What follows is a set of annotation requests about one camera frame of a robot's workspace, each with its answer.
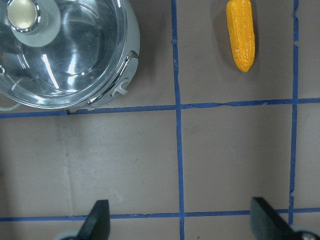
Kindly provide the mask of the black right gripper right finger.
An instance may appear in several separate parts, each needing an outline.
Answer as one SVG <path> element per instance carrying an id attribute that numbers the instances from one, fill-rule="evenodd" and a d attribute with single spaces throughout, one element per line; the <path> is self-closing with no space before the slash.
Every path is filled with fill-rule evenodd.
<path id="1" fill-rule="evenodd" d="M 299 240 L 300 234 L 263 197 L 250 201 L 250 229 L 256 240 Z"/>

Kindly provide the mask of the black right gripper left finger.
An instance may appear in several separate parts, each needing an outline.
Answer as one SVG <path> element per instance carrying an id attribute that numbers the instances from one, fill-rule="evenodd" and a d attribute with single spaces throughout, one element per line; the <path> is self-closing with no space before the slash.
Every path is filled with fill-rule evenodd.
<path id="1" fill-rule="evenodd" d="M 97 200 L 80 228 L 77 240 L 108 240 L 111 233 L 109 201 Z"/>

